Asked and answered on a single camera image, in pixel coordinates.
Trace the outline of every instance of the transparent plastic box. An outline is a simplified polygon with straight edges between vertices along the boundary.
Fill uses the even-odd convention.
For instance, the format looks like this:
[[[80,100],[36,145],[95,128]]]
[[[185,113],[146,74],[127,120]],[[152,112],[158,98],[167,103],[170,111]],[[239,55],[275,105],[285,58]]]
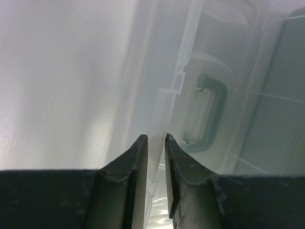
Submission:
[[[217,173],[304,174],[304,7],[1,1],[0,168],[99,168],[147,134],[147,228],[171,226],[167,132]]]

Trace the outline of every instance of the plastic bin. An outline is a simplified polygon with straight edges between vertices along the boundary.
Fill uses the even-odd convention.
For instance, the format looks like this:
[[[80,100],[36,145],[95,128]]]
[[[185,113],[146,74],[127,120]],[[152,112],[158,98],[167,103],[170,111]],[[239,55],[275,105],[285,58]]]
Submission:
[[[303,7],[1,2],[0,168],[103,167],[148,134],[148,228],[171,226],[167,132],[217,173],[303,174]]]

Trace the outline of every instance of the black object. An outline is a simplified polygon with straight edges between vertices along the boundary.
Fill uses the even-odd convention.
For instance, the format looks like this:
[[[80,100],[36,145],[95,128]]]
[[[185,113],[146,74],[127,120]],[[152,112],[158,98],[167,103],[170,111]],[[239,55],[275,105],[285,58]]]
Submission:
[[[100,170],[0,172],[3,229],[141,229],[147,136]]]
[[[165,140],[169,216],[176,229],[305,227],[305,177],[220,176]]]

